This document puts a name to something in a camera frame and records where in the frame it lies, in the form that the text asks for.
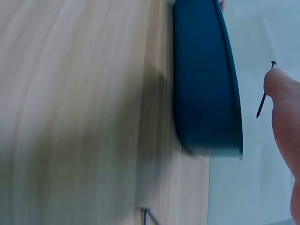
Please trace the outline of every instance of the metal hook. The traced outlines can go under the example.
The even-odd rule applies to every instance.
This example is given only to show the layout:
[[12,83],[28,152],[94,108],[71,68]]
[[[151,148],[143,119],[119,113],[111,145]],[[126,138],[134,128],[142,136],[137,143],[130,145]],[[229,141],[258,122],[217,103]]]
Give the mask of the metal hook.
[[148,225],[148,216],[151,218],[151,220],[153,221],[153,223],[155,225],[160,225],[158,220],[154,217],[154,215],[152,214],[152,212],[149,209],[142,208],[142,212],[144,214],[144,225]]

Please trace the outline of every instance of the finger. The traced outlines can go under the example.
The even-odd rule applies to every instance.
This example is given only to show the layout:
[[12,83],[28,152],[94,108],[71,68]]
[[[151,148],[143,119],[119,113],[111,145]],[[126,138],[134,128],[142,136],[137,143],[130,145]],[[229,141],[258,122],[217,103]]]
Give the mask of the finger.
[[291,214],[296,224],[300,224],[300,185],[295,182],[291,198]]
[[264,79],[264,91],[273,100],[273,103],[279,102],[295,93],[300,92],[298,82],[290,78],[281,69],[270,70]]
[[218,0],[218,2],[220,3],[220,6],[221,6],[222,11],[224,11],[224,8],[225,8],[225,0]]
[[300,100],[286,99],[274,104],[272,128],[280,153],[300,181]]

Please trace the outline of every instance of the blue bowl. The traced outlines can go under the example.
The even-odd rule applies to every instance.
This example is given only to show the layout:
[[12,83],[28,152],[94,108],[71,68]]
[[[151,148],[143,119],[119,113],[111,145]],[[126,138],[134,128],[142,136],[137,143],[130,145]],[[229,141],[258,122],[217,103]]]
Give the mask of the blue bowl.
[[173,6],[177,135],[192,153],[242,156],[240,96],[232,51],[217,0]]

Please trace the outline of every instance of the black nail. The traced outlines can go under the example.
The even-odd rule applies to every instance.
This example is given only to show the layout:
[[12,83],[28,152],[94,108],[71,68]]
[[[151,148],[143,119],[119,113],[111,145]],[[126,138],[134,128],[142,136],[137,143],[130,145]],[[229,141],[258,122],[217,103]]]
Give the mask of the black nail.
[[[276,63],[275,61],[272,61],[271,63],[272,63],[271,69],[273,69],[274,66],[275,66],[277,63]],[[267,96],[266,93],[264,93],[263,96],[262,96],[262,100],[261,100],[261,103],[260,103],[260,105],[259,105],[259,107],[258,107],[258,111],[257,111],[257,114],[256,114],[256,118],[258,118],[259,115],[261,114],[261,111],[262,111],[263,104],[264,104],[264,101],[265,101],[265,99],[266,99],[266,96]]]

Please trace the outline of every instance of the light wood panel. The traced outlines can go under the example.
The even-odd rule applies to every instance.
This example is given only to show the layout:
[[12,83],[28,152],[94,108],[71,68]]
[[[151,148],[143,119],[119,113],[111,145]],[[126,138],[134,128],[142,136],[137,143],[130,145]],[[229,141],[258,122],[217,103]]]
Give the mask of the light wood panel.
[[206,224],[172,119],[163,0],[0,2],[0,223]]

